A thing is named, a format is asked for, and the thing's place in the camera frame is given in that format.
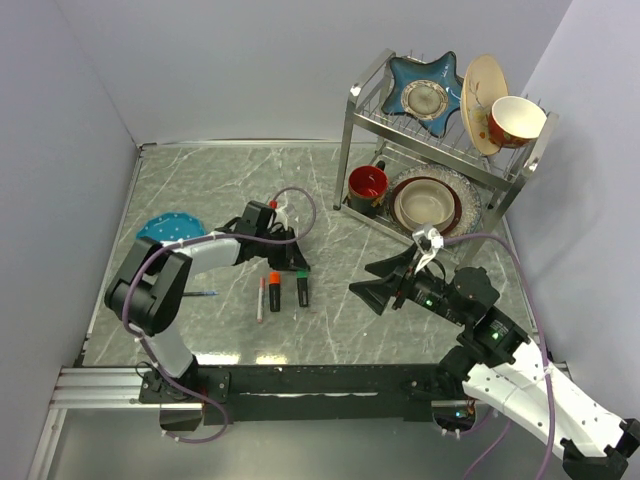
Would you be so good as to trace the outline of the black green highlighter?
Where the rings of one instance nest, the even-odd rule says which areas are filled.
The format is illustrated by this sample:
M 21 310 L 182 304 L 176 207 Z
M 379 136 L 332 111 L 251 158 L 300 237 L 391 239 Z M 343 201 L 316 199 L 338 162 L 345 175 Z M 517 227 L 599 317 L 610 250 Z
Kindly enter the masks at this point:
M 308 275 L 309 275 L 309 272 L 306 270 L 300 270 L 296 273 L 298 304 L 302 308 L 309 306 Z

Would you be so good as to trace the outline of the black orange highlighter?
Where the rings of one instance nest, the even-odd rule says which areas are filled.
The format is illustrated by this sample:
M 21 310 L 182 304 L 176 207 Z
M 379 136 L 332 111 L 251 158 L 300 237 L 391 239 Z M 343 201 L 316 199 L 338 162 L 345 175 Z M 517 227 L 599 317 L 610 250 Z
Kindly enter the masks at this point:
M 278 271 L 271 271 L 268 280 L 269 309 L 271 312 L 281 311 L 281 276 Z

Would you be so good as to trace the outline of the white pink acrylic marker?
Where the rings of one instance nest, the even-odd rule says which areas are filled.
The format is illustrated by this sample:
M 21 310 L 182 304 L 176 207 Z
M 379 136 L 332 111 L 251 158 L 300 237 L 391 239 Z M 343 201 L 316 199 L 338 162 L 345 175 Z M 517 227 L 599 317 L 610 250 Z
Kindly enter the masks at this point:
M 260 277 L 259 290 L 258 290 L 258 305 L 257 305 L 257 314 L 256 314 L 257 322 L 260 324 L 263 322 L 263 319 L 264 319 L 265 291 L 266 291 L 265 277 Z

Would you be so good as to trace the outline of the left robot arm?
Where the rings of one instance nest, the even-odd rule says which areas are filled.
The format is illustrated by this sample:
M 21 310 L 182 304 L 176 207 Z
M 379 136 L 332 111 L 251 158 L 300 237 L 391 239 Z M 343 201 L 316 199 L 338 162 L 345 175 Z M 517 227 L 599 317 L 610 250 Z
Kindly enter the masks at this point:
M 198 361 L 173 324 L 187 281 L 254 258 L 266 259 L 277 272 L 310 269 L 294 228 L 273 202 L 251 201 L 241 216 L 202 237 L 136 240 L 107 287 L 104 303 L 142 345 L 159 376 L 184 395 L 202 395 Z

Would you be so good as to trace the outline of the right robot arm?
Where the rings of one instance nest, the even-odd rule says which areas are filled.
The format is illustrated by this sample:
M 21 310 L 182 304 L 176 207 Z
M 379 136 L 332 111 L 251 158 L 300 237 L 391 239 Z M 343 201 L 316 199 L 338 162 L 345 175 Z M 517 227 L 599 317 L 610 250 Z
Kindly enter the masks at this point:
M 369 281 L 350 291 L 376 314 L 411 301 L 461 326 L 439 365 L 480 400 L 528 431 L 572 479 L 619 479 L 639 448 L 639 422 L 609 412 L 558 370 L 518 324 L 500 311 L 485 269 L 464 267 L 450 281 L 428 268 L 433 253 L 412 246 L 366 266 Z

